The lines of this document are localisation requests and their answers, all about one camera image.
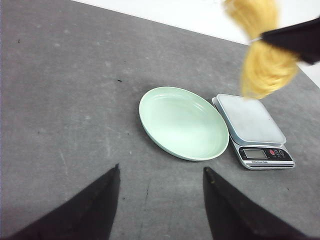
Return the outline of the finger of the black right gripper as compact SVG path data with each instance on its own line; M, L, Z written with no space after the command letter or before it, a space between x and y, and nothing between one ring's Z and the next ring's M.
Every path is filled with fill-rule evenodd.
M263 32L261 38L271 45L292 51L307 64L320 61L320 18Z

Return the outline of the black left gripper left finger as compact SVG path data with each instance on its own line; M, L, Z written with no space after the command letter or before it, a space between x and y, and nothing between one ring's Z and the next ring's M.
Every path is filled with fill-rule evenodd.
M118 165L70 200L14 233L11 240L107 240L120 192Z

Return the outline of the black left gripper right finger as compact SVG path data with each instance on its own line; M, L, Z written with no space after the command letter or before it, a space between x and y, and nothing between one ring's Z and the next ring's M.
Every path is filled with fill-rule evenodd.
M259 206L210 167L203 169L206 215L214 240L311 240Z

